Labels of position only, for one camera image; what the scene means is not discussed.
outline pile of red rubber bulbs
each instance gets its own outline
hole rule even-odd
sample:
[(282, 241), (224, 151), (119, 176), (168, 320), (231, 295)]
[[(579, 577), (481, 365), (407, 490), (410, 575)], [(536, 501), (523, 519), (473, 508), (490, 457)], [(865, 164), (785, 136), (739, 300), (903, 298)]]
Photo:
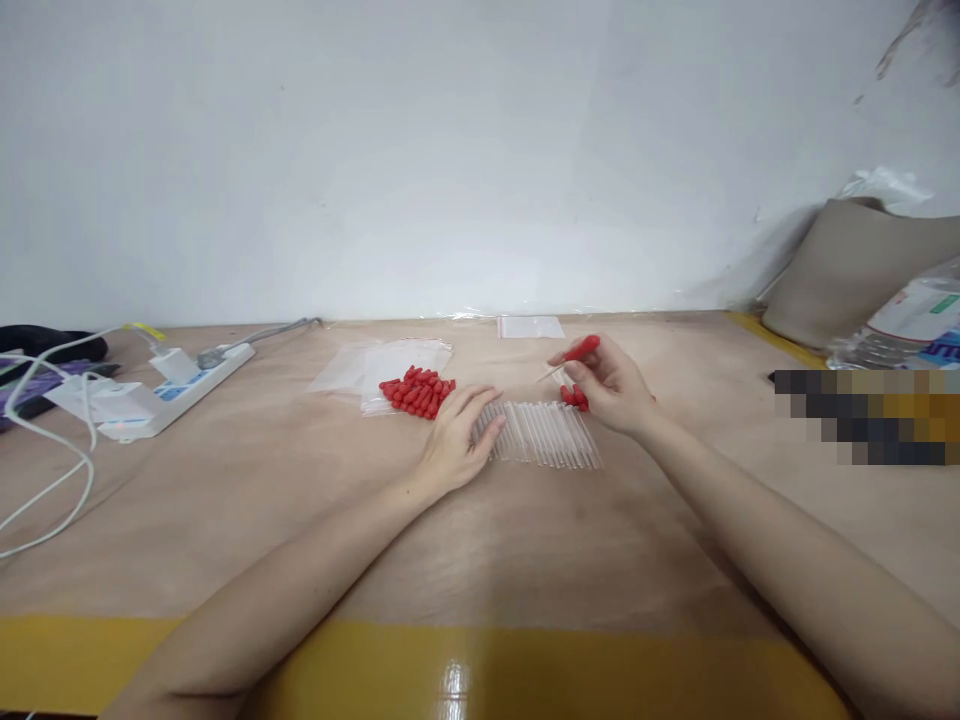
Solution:
[(397, 410), (433, 420), (447, 395), (457, 389), (457, 381), (441, 380), (440, 373), (435, 370), (411, 365), (403, 380), (387, 380), (380, 383), (380, 389)]
[(587, 396), (579, 385), (573, 386), (573, 392), (567, 390), (566, 385), (560, 386), (560, 398), (567, 404), (579, 408), (580, 412), (587, 412), (590, 409), (590, 403), (587, 402)]

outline pixelated area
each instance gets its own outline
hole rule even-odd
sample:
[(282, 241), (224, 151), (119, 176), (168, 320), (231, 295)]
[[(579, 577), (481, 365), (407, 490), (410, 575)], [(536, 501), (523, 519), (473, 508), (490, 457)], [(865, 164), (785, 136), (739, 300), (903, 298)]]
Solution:
[(778, 413), (819, 421), (855, 465), (960, 465), (960, 372), (778, 370), (773, 383)]

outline power strip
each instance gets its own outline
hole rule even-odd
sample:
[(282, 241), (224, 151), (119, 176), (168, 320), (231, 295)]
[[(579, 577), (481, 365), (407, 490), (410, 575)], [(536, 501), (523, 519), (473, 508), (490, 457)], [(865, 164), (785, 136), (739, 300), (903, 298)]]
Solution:
[(164, 402), (163, 410), (155, 417), (110, 420), (100, 425), (98, 429), (107, 437), (122, 443), (155, 437), (253, 356), (253, 346), (238, 345), (226, 352), (222, 363), (215, 368), (202, 371), (186, 384), (176, 385), (168, 380), (154, 388), (153, 394)]

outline hand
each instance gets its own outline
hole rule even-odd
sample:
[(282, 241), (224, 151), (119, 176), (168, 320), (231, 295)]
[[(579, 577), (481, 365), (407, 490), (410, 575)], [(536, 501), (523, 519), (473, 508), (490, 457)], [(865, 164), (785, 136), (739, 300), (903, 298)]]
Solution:
[[(570, 349), (583, 341), (573, 341)], [(560, 365), (567, 350), (547, 360), (548, 365)], [(656, 399), (647, 389), (640, 368), (608, 335), (600, 333), (600, 345), (580, 362), (563, 366), (590, 401), (590, 412), (607, 427), (622, 433), (632, 433), (641, 422), (659, 413)]]
[(483, 469), (507, 419), (495, 418), (474, 445), (470, 430), (488, 403), (502, 394), (490, 385), (457, 388), (440, 406), (415, 473), (442, 493), (463, 487)]

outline left arm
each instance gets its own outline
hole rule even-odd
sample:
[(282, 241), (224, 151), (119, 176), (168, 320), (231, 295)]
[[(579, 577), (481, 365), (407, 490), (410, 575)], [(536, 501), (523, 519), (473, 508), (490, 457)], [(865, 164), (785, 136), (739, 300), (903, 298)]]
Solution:
[(443, 403), (417, 466), (325, 518), (232, 580), (171, 633), (102, 715), (231, 718), (246, 693), (330, 612), (404, 528), (483, 468), (503, 427), (470, 429), (499, 396), (458, 389)]

